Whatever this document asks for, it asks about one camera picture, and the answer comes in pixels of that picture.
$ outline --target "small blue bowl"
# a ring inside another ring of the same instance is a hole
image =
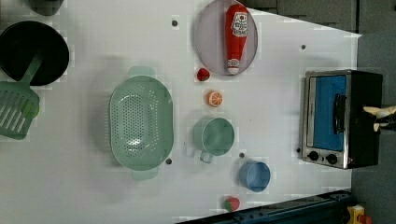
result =
[[[271,178],[270,168],[260,161],[247,161],[239,170],[239,180],[248,189],[260,192],[267,188]]]

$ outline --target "green strainer basket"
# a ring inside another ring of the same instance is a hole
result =
[[[153,73],[151,68],[136,68],[138,75]],[[131,77],[114,90],[109,109],[115,157],[132,169],[134,179],[153,178],[174,142],[173,102],[168,89],[153,77]]]

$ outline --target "black frying pan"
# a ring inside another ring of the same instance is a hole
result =
[[[51,44],[31,86],[44,86],[64,74],[69,49],[64,38],[52,27],[37,21],[22,21],[0,35],[0,66],[14,80],[21,80],[39,48]]]

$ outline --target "plate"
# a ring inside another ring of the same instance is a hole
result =
[[[225,43],[225,13],[232,5],[240,4],[234,0],[216,0],[201,13],[195,28],[195,44],[202,63],[212,72],[230,75],[227,67]],[[247,42],[239,64],[239,73],[244,72],[256,55],[258,35],[256,23],[248,13]]]

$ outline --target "orange fruit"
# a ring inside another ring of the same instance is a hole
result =
[[[218,91],[210,91],[206,95],[207,103],[213,107],[218,107],[222,103],[222,95]]]

